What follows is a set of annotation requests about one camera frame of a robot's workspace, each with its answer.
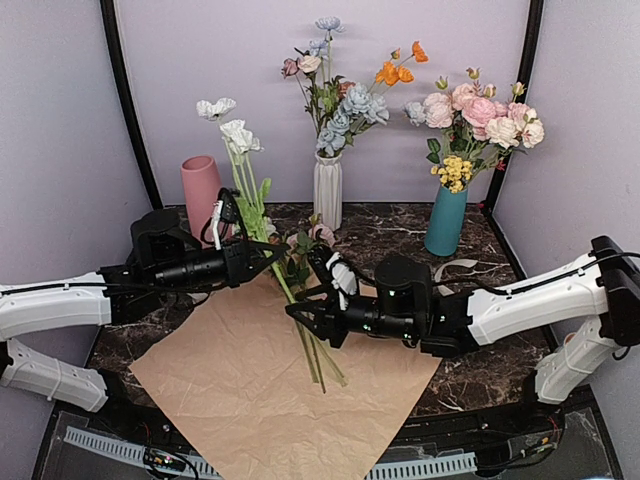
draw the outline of black frame pole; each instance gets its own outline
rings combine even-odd
[[[540,25],[542,24],[542,10],[544,6],[544,0],[531,0],[529,3],[529,18],[527,20],[527,30],[524,35],[524,46],[522,48],[522,57],[520,59],[520,69],[518,70],[518,82],[521,82],[525,87],[529,87],[531,81],[531,72],[533,71],[533,61],[536,56],[536,47],[538,46],[538,36],[540,34]],[[520,95],[517,100],[524,102],[527,97],[527,90]],[[502,160],[504,164],[503,170],[494,170],[493,177],[491,178],[491,184],[487,191],[487,198],[482,202],[483,210],[489,214],[493,213],[493,209],[498,201],[502,184],[504,183],[504,177],[507,173],[509,166],[509,160],[511,155],[508,155]]]
[[[138,123],[138,116],[136,115],[136,109],[133,104],[133,96],[131,95],[127,69],[122,53],[122,44],[120,43],[120,34],[118,33],[115,5],[113,0],[100,0],[100,7],[102,10],[104,34],[107,38],[107,47],[109,49],[109,57],[111,58],[113,77],[116,81],[118,97],[120,97],[120,106],[122,107],[124,121],[129,131],[133,153],[136,157],[136,163],[138,164],[147,196],[151,202],[151,207],[154,210],[159,210],[163,208],[164,205],[162,198],[160,198],[155,177],[153,176],[153,170],[151,170],[151,163],[149,162],[147,149],[145,148],[142,132],[140,131],[140,124]]]

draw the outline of vase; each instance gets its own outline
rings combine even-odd
[[[313,171],[313,213],[322,214],[322,223],[337,230],[342,223],[342,165],[337,157],[323,158],[316,153]]]
[[[438,190],[427,235],[424,238],[424,246],[438,257],[453,255],[458,248],[467,207],[467,193],[466,189],[459,193],[451,193],[443,186]]]
[[[200,240],[202,227],[213,214],[222,187],[213,157],[201,155],[185,161],[180,169],[191,234]],[[211,232],[205,239],[211,241]]]

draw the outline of marble table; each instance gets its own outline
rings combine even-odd
[[[310,204],[273,204],[267,208],[281,233],[293,233],[299,226],[308,228]],[[430,212],[429,204],[345,204],[335,248],[368,275],[372,275],[384,256],[401,253],[430,264],[432,270],[453,258],[478,260],[472,270],[447,268],[443,278],[473,275],[492,286],[515,281],[504,252],[476,206],[467,207],[460,247],[453,257],[445,259],[429,254],[423,245]],[[103,327],[89,367],[120,373],[132,400],[153,406],[128,366],[177,329],[190,312],[190,299],[176,297],[140,322]],[[547,353],[545,337],[536,329],[512,335],[478,352],[445,359],[412,415],[452,413],[517,402],[522,396],[523,380]]]

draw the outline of flower bud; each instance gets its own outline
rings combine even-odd
[[[496,96],[496,86],[493,83],[489,83],[486,87],[484,87],[483,95],[486,98],[493,98]]]
[[[448,78],[449,77],[442,78],[442,75],[440,75],[440,78],[436,81],[436,87],[438,87],[440,90],[446,90],[449,86]]]
[[[480,69],[479,68],[467,68],[467,73],[469,74],[469,78],[471,80],[477,80],[480,78]]]
[[[516,97],[519,97],[520,95],[522,95],[524,93],[524,90],[525,90],[524,84],[520,82],[517,82],[511,89],[511,91]]]

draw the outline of brown wrapping paper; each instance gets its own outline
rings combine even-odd
[[[439,360],[350,334],[330,350],[349,384],[323,362],[323,394],[285,305],[266,275],[216,293],[131,371],[225,480],[361,480]]]

